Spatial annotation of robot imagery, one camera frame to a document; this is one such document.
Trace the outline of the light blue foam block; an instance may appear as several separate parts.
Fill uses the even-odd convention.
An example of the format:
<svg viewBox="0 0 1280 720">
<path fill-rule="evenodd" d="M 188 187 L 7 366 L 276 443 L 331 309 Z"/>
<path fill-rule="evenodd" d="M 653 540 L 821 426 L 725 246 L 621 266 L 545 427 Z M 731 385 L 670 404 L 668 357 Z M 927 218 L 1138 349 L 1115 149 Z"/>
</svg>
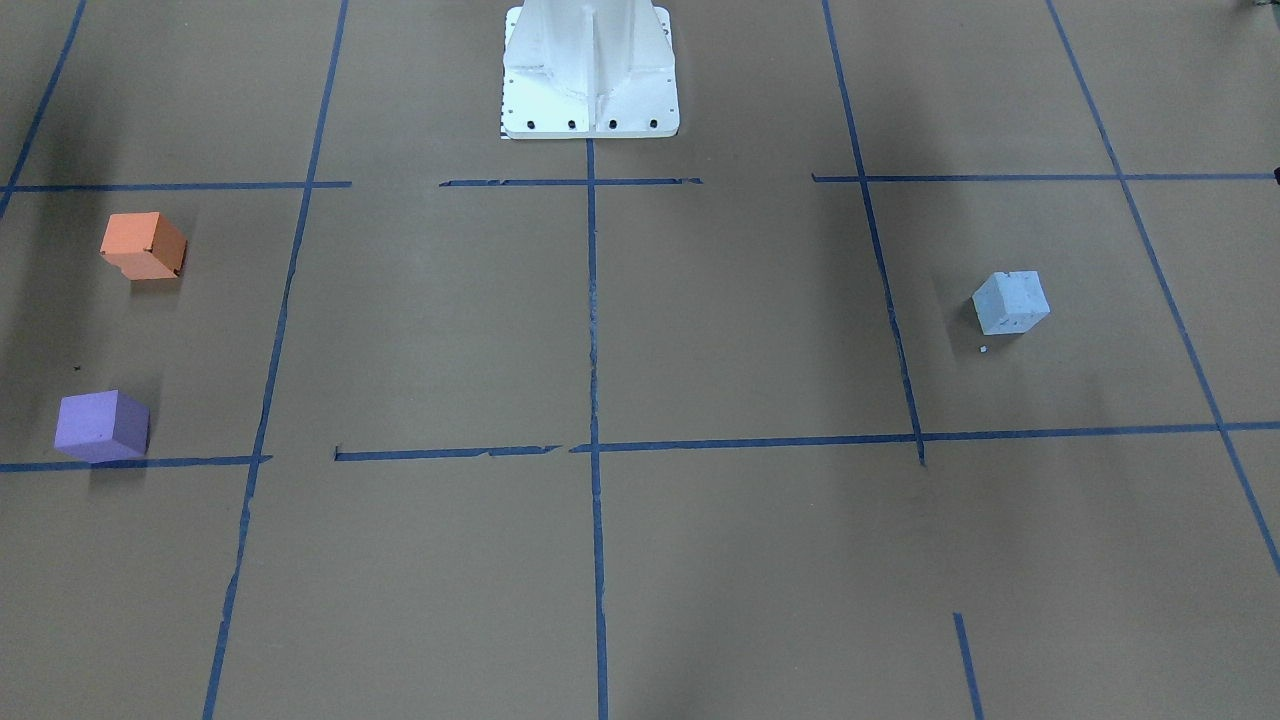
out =
<svg viewBox="0 0 1280 720">
<path fill-rule="evenodd" d="M 1034 270 L 996 272 L 972 295 L 984 336 L 1023 334 L 1051 314 Z"/>
</svg>

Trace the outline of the orange foam block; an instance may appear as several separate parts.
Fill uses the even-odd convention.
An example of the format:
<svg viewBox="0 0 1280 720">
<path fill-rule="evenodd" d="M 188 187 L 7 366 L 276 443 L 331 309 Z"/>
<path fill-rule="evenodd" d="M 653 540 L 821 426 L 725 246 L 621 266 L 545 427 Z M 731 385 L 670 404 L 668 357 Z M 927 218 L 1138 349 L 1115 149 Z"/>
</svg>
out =
<svg viewBox="0 0 1280 720">
<path fill-rule="evenodd" d="M 115 213 L 99 255 L 129 281 L 166 281 L 183 273 L 188 241 L 160 211 Z"/>
</svg>

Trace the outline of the purple foam block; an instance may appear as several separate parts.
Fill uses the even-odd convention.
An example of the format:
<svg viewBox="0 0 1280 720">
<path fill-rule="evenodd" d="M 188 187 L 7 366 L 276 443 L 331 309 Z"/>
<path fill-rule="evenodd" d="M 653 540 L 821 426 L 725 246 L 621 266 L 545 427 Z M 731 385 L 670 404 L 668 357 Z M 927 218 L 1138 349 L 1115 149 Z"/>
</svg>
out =
<svg viewBox="0 0 1280 720">
<path fill-rule="evenodd" d="M 148 407 L 119 389 L 60 400 L 52 447 L 82 462 L 142 457 L 148 447 Z"/>
</svg>

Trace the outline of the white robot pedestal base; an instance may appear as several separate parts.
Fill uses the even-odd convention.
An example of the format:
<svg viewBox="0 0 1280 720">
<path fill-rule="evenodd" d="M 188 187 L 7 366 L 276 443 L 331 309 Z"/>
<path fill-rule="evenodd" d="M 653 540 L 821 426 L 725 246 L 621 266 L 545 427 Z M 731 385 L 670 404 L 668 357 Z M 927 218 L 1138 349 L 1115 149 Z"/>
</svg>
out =
<svg viewBox="0 0 1280 720">
<path fill-rule="evenodd" d="M 681 124 L 669 12 L 525 1 L 504 18 L 500 136 L 668 138 Z"/>
</svg>

